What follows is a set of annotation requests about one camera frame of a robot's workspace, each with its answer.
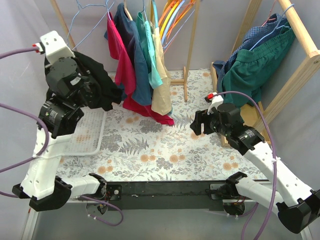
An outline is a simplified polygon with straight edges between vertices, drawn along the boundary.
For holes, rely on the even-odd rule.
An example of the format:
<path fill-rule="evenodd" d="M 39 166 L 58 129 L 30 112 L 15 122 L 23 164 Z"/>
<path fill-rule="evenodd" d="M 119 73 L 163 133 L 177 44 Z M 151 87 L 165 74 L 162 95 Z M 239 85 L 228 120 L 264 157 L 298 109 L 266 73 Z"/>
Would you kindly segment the black printed t shirt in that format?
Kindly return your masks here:
<path fill-rule="evenodd" d="M 90 71 L 91 76 L 100 86 L 101 95 L 98 103 L 93 108 L 102 108 L 107 112 L 113 109 L 112 103 L 120 104 L 123 90 L 113 82 L 107 71 L 105 71 L 104 65 L 78 51 L 74 51 L 73 53 L 79 61 L 79 64 L 85 71 Z"/>

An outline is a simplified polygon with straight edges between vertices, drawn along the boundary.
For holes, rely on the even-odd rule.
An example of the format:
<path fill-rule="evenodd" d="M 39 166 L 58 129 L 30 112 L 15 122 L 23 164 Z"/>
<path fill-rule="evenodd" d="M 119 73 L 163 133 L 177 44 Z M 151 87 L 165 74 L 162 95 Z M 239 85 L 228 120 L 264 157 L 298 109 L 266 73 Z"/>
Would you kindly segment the light blue wire hanger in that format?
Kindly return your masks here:
<path fill-rule="evenodd" d="M 105 7 L 106 7 L 106 11 L 107 11 L 107 15 L 110 15 L 110 10 L 113 7 L 115 1 L 114 0 L 105 0 Z"/>
<path fill-rule="evenodd" d="M 107 17 L 105 0 L 66 0 L 67 43 L 76 50 Z"/>

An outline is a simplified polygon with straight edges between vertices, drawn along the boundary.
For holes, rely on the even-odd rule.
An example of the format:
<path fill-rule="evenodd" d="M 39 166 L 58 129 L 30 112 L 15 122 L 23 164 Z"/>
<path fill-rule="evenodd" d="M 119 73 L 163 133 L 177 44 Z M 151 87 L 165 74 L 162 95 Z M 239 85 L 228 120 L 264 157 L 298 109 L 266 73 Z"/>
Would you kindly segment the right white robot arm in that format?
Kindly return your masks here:
<path fill-rule="evenodd" d="M 210 110 L 198 110 L 190 128 L 200 134 L 217 133 L 244 158 L 253 163 L 272 188 L 261 185 L 242 172 L 225 181 L 225 190 L 232 199 L 240 196 L 271 207 L 272 213 L 292 233 L 299 234 L 320 216 L 320 192 L 302 182 L 273 152 L 264 137 L 243 123 L 241 111 L 232 103 L 222 103 Z"/>

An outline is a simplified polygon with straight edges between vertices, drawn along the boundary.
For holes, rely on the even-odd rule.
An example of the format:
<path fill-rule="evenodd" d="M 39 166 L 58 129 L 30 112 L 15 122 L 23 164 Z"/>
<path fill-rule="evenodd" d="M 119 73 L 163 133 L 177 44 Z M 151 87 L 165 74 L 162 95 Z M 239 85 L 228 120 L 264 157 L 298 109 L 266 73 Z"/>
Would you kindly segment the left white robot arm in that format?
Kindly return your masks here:
<path fill-rule="evenodd" d="M 72 198 L 106 196 L 107 182 L 95 173 L 57 176 L 65 148 L 84 116 L 82 108 L 101 106 L 105 76 L 103 65 L 86 56 L 62 57 L 45 69 L 48 91 L 38 115 L 34 157 L 24 180 L 12 188 L 18 198 L 29 199 L 35 211 L 59 209 Z"/>

